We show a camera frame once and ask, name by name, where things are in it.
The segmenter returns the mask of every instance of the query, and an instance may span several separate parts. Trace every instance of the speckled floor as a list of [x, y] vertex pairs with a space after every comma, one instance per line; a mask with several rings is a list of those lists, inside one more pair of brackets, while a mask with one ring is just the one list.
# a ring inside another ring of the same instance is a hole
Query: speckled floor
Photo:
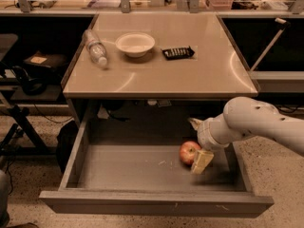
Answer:
[[[57, 144], [61, 124], [42, 117], [28, 117], [47, 145]], [[68, 117], [51, 117], [64, 121]], [[13, 121], [0, 116], [0, 137], [3, 138]], [[30, 144], [26, 137], [19, 143]], [[254, 137], [236, 143], [241, 150], [254, 193], [272, 196], [269, 210], [258, 218], [177, 218], [115, 215], [55, 214], [42, 201], [42, 190], [57, 190], [61, 181], [54, 157], [17, 159], [9, 168], [13, 191], [9, 195], [11, 225], [33, 222], [41, 228], [52, 227], [304, 227], [304, 158], [281, 145]]]

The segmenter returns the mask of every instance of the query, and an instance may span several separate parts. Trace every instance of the red apple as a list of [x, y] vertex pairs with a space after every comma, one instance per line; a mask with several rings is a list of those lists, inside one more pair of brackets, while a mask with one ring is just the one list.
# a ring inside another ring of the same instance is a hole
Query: red apple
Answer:
[[194, 161], [196, 151], [200, 149], [201, 147], [197, 142], [184, 142], [180, 147], [180, 160], [185, 164], [191, 165]]

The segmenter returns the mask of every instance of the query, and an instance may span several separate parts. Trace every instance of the cable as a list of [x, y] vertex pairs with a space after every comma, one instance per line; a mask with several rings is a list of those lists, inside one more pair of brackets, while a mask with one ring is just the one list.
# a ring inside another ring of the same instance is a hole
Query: cable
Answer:
[[292, 113], [295, 113], [300, 107], [302, 106], [302, 104], [299, 104], [298, 106], [296, 107], [288, 107], [286, 105], [283, 105], [283, 106], [278, 106], [278, 110], [283, 112], [283, 113], [286, 113], [286, 114], [292, 114]]
[[70, 117], [70, 118], [68, 118], [68, 119], [66, 119], [66, 120], [64, 120], [64, 121], [61, 121], [61, 122], [54, 121], [54, 120], [52, 120], [51, 118], [48, 118], [45, 114], [43, 114], [43, 113], [41, 112], [41, 110], [38, 109], [38, 107], [37, 107], [36, 104], [33, 104], [33, 105], [35, 106], [36, 110], [40, 113], [40, 115], [41, 115], [42, 117], [46, 118], [47, 120], [49, 120], [49, 121], [51, 121], [51, 122], [53, 122], [53, 123], [55, 123], [55, 124], [63, 124], [63, 123], [66, 123], [66, 122], [68, 122], [68, 121], [70, 121], [70, 120], [73, 119], [73, 117]]
[[110, 113], [110, 111], [108, 109], [105, 110], [107, 115], [112, 118], [112, 119], [115, 119], [115, 120], [118, 120], [118, 121], [121, 121], [121, 122], [128, 122], [130, 121], [129, 118], [118, 118], [118, 117], [115, 117], [113, 114]]
[[9, 7], [16, 7], [16, 3], [14, 2], [12, 5], [7, 5], [7, 6], [4, 7], [4, 9], [7, 9], [7, 8], [9, 8]]
[[13, 160], [12, 161], [7, 161], [7, 168], [5, 170], [5, 173], [9, 175], [9, 184], [10, 184], [10, 191], [9, 191], [9, 195], [12, 193], [13, 191], [13, 182], [12, 182], [12, 175], [10, 172], [10, 167], [11, 165], [16, 161], [16, 156], [13, 156]]

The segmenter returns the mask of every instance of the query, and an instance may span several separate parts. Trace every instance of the white bowl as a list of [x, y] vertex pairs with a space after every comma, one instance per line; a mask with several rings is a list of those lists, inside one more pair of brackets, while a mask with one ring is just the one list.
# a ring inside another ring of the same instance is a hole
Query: white bowl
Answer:
[[155, 40], [148, 34], [132, 32], [120, 36], [115, 45], [129, 57], [143, 57], [155, 45]]

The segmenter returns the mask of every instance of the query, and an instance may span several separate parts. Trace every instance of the workbench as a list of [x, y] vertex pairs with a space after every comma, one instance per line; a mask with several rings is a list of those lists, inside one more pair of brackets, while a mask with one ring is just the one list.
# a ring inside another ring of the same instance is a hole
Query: workbench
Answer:
[[[64, 88], [79, 133], [59, 190], [40, 199], [58, 213], [211, 217], [256, 217], [273, 204], [254, 195], [232, 145], [203, 175], [179, 160], [181, 143], [196, 138], [187, 118], [203, 115], [205, 101], [257, 95], [214, 13], [100, 12], [93, 29], [109, 69], [94, 65], [83, 47]], [[131, 31], [156, 40], [142, 58], [115, 48]], [[162, 56], [164, 48], [188, 46], [193, 58]], [[105, 117], [108, 103], [116, 108]]]

